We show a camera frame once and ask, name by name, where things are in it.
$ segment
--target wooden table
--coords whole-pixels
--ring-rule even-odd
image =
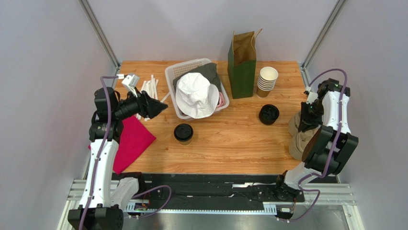
[[[157,90],[161,100],[169,92],[164,70],[176,63],[180,61],[124,61],[120,73],[140,76],[138,89],[154,74],[159,79]],[[125,172],[280,174],[299,163],[288,152],[292,137],[287,127],[290,118],[300,110],[300,103],[306,100],[298,64],[294,61],[257,62],[255,82],[260,69],[271,66],[279,72],[275,88],[266,98],[254,95],[233,100],[227,62],[215,63],[230,99],[229,107],[211,117],[187,122],[194,129],[194,137],[190,145],[183,146],[173,136],[174,128],[183,120],[176,116],[168,97],[165,101],[168,109],[152,120],[141,121],[157,139]],[[127,93],[120,80],[115,89],[121,95]],[[265,104],[273,104],[280,111],[271,126],[258,119]]]

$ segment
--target plastic basket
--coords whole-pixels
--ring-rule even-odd
[[[171,100],[173,101],[174,110],[176,110],[177,117],[179,117],[182,120],[191,121],[191,120],[194,120],[194,118],[183,114],[182,111],[178,108],[177,103],[176,103],[176,92],[174,90],[173,80],[176,77],[192,69],[195,69],[199,66],[205,65],[207,63],[211,63],[211,60],[208,58],[196,59],[196,60],[186,61],[186,62],[182,62],[176,65],[169,66],[164,71],[166,75],[167,86],[169,87],[169,91],[170,91]],[[227,93],[225,92],[225,88],[222,83],[221,83],[221,92],[225,98],[224,105],[219,108],[216,108],[213,114],[217,114],[221,110],[229,106],[229,98],[228,98]]]

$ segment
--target white wall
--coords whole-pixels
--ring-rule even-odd
[[[0,3],[0,229],[56,229],[114,69],[76,0]]]
[[[258,60],[303,62],[336,0],[89,0],[120,60],[226,60],[257,31]]]
[[[340,177],[367,230],[408,226],[407,9],[406,0],[348,1],[308,71],[349,75],[348,119],[360,143]]]

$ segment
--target white bucket hat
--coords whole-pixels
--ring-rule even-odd
[[[186,115],[199,119],[211,116],[218,104],[219,92],[201,73],[188,73],[177,82],[176,103]]]

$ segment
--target hat brim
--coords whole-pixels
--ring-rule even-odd
[[[176,90],[176,103],[178,108],[186,115],[194,118],[194,119],[200,119],[200,118],[205,118],[211,116],[218,104],[219,101],[219,91],[218,88],[210,84],[210,87],[208,89],[208,97],[207,100],[208,102],[205,103],[207,106],[202,107],[202,108],[196,108],[193,107],[189,104],[187,104],[182,96],[179,90]]]

